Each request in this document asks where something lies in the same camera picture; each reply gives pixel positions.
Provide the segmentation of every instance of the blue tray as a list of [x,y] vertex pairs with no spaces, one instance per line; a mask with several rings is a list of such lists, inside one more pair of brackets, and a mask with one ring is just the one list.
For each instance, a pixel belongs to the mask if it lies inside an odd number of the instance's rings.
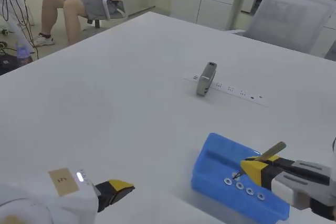
[[[244,190],[236,188],[236,181],[226,185],[224,178],[240,170],[240,161],[260,154],[225,137],[211,133],[196,161],[193,170],[192,188],[225,204],[260,224],[273,224],[289,217],[289,205],[271,191],[257,186],[248,176],[240,177]],[[248,195],[250,187],[254,195]],[[258,193],[265,196],[259,200]]]

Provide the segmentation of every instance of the electrical outlet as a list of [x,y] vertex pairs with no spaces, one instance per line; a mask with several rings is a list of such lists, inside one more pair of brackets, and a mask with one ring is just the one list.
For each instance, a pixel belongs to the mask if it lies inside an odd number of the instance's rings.
[[[198,74],[185,74],[184,78],[186,80],[189,81],[193,81],[193,82],[198,82],[199,79],[199,75]],[[237,87],[233,87],[231,85],[226,85],[222,82],[218,82],[218,81],[213,81],[211,84],[211,88],[212,89],[216,89],[219,90],[221,92],[233,95],[235,97],[239,97],[242,98],[244,100],[253,102],[253,103],[257,103],[259,105],[268,107],[268,103],[267,101],[264,99],[264,97],[262,95],[255,95],[250,93],[249,91],[246,91],[244,89],[239,89]]]

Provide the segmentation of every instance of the white shoe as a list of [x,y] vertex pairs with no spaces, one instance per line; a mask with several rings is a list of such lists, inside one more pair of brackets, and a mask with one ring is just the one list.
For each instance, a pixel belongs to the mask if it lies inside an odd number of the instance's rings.
[[35,47],[41,47],[41,46],[51,46],[54,45],[55,41],[52,37],[47,39],[43,35],[39,34],[35,39],[34,39],[34,45]]

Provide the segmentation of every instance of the man sitting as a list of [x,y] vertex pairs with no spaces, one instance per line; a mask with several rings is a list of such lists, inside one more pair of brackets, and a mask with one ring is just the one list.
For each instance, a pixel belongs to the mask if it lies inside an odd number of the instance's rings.
[[[34,40],[36,47],[55,44],[50,34],[57,20],[58,8],[64,10],[69,45],[77,43],[80,39],[78,16],[92,20],[106,19],[102,0],[43,0],[42,29]],[[116,5],[109,3],[109,10],[110,14],[113,14],[117,10]]]

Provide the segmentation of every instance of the leg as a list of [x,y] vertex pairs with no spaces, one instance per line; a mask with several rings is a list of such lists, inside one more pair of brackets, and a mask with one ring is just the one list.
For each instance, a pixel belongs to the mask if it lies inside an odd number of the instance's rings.
[[51,29],[57,21],[57,9],[62,8],[64,0],[43,0],[42,30],[44,35],[50,35]]
[[84,4],[81,0],[66,0],[63,6],[65,26],[69,45],[79,41],[80,23],[78,16],[86,17]]

